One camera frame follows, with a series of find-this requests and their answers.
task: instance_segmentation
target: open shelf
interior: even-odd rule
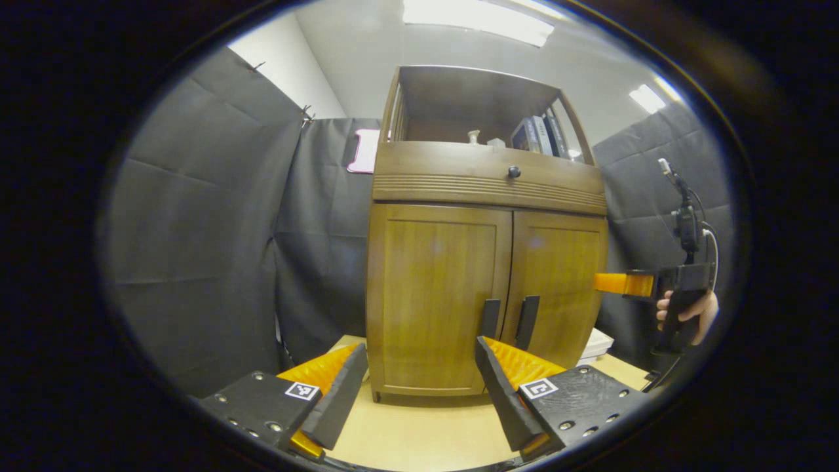
[[[388,132],[382,133],[381,141],[468,143],[467,134],[478,129],[478,143],[501,139],[512,149],[510,136],[521,120],[558,117],[555,103],[570,118],[586,163],[595,165],[562,90],[520,76],[466,67],[399,67],[383,120]]]

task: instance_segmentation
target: black cabinet handle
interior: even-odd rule
[[[497,298],[488,298],[484,301],[481,318],[481,336],[495,338],[495,328],[498,327],[498,314],[500,311],[501,301]]]
[[[519,318],[519,330],[516,332],[516,347],[526,351],[530,346],[530,337],[536,326],[536,313],[539,311],[539,296],[526,296],[522,302],[522,314]]]

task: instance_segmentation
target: gray curtain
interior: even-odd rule
[[[295,363],[343,334],[365,335],[371,174],[347,172],[359,129],[380,120],[316,120],[300,136],[274,225],[280,332]]]
[[[279,372],[269,241],[300,108],[228,49],[153,110],[118,172],[109,220],[118,305],[193,396]]]
[[[606,187],[609,222],[608,270],[660,269],[680,265],[685,252],[673,235],[670,212],[681,196],[662,174],[658,159],[667,159],[702,199],[707,221],[719,236],[720,258],[716,294],[720,317],[734,310],[729,275],[737,255],[732,252],[736,234],[732,219],[732,192],[725,160],[712,134],[680,103],[603,140],[593,148]],[[696,255],[704,261],[705,245]],[[658,335],[655,308],[604,294],[597,328],[615,338],[610,354],[645,370],[665,372],[670,357],[649,353]]]

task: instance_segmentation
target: wooden cabinet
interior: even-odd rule
[[[484,301],[506,305],[513,215],[373,205],[367,346],[374,392],[474,395]],[[495,335],[501,332],[501,323]]]
[[[558,116],[555,103],[585,162],[466,142],[472,129],[509,141],[521,118]],[[400,67],[382,126],[367,243],[374,399],[481,393],[474,348],[487,299],[500,301],[494,338],[529,335],[529,352],[575,365],[600,306],[606,199],[562,91],[497,72]],[[532,296],[530,330],[520,318]]]

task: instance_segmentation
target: human hand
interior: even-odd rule
[[[667,307],[670,305],[671,296],[673,296],[673,291],[668,290],[664,293],[664,298],[655,304],[655,306],[659,309],[659,312],[655,313],[655,317],[662,322],[667,317]],[[713,291],[708,291],[708,293],[702,296],[702,298],[697,300],[693,305],[690,305],[685,312],[679,314],[679,321],[681,322],[686,322],[694,316],[699,315],[699,331],[696,333],[696,336],[694,336],[693,341],[690,342],[691,344],[696,346],[702,342],[702,339],[704,339],[706,333],[708,333],[708,328],[711,327],[711,323],[714,322],[714,318],[717,316],[717,312],[719,311],[720,306],[717,302],[717,295],[715,295]],[[659,331],[663,328],[664,323],[659,323]]]

